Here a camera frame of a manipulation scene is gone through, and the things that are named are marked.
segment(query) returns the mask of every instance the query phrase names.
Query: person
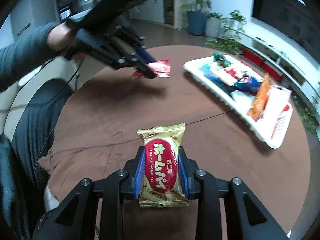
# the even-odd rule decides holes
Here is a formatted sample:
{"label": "person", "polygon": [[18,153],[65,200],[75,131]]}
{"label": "person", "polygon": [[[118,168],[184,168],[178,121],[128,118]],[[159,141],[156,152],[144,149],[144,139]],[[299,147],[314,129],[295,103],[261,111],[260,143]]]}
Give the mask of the person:
{"label": "person", "polygon": [[[49,23],[1,49],[0,92],[47,60],[59,56],[73,39],[65,23]],[[48,174],[37,161],[52,146],[54,127],[72,93],[62,79],[45,82],[25,108],[12,141],[0,135],[0,221],[5,220],[19,239],[30,240],[37,221],[44,214],[43,192]]]}

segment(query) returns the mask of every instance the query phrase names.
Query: white tray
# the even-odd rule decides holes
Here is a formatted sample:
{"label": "white tray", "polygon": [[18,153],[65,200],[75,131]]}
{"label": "white tray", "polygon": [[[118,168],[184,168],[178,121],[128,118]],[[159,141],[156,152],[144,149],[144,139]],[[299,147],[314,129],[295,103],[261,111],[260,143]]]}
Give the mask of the white tray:
{"label": "white tray", "polygon": [[[224,55],[225,58],[230,61],[231,63],[236,62],[237,60],[229,55]],[[287,128],[289,126],[289,122],[292,115],[292,106],[288,102],[289,110],[286,112],[282,112],[280,115],[279,123],[276,127],[276,131],[273,135],[273,138],[265,138],[261,131],[259,131],[259,128],[256,125],[256,122],[240,107],[238,107],[238,104],[236,101],[233,100],[231,96],[229,96],[226,92],[224,92],[221,88],[219,88],[217,85],[212,83],[209,79],[207,79],[203,72],[200,70],[200,68],[203,65],[209,64],[214,61],[213,57],[205,57],[200,58],[196,60],[191,60],[186,62],[183,65],[183,68],[190,72],[193,75],[193,78],[200,82],[202,85],[204,85],[207,89],[209,89],[212,93],[214,93],[218,98],[220,98],[221,101],[225,103],[225,105],[229,106],[232,110],[234,110],[241,119],[243,119],[247,125],[250,126],[250,130],[252,130],[256,137],[265,142],[269,147],[273,149],[277,149],[282,145],[282,142],[284,140],[285,133],[287,131]]]}

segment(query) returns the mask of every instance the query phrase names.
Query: gold snack wrapper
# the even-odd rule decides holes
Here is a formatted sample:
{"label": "gold snack wrapper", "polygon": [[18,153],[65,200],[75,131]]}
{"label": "gold snack wrapper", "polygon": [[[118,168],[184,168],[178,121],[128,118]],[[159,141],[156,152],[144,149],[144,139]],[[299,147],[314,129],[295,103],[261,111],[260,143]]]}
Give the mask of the gold snack wrapper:
{"label": "gold snack wrapper", "polygon": [[145,147],[140,207],[190,205],[182,192],[178,176],[178,150],[185,129],[185,123],[181,123],[137,131]]}

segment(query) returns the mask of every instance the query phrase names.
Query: metal screw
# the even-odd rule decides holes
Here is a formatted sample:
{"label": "metal screw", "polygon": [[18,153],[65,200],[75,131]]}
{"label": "metal screw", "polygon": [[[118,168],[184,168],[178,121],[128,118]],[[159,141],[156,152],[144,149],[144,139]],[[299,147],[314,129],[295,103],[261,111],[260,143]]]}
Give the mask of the metal screw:
{"label": "metal screw", "polygon": [[90,179],[83,179],[81,180],[81,185],[82,186],[88,186],[91,183]]}
{"label": "metal screw", "polygon": [[232,182],[236,185],[240,185],[242,183],[242,180],[240,178],[233,178]]}
{"label": "metal screw", "polygon": [[117,174],[118,174],[119,176],[124,176],[124,175],[127,174],[127,171],[124,170],[124,169],[120,169],[120,170],[117,172]]}
{"label": "metal screw", "polygon": [[196,174],[198,174],[199,176],[204,176],[206,174],[206,172],[204,170],[197,170]]}

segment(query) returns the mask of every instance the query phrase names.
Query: hand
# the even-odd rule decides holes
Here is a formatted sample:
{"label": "hand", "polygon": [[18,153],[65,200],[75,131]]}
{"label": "hand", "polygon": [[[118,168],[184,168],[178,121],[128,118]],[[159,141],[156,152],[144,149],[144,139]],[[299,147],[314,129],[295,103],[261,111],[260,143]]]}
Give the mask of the hand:
{"label": "hand", "polygon": [[[55,52],[61,51],[65,49],[67,46],[70,46],[73,43],[73,39],[75,38],[71,29],[66,25],[66,23],[62,23],[56,27],[54,27],[48,35],[47,44],[50,49]],[[78,52],[74,54],[72,59],[75,62],[78,62],[84,59],[85,54],[83,52]]]}

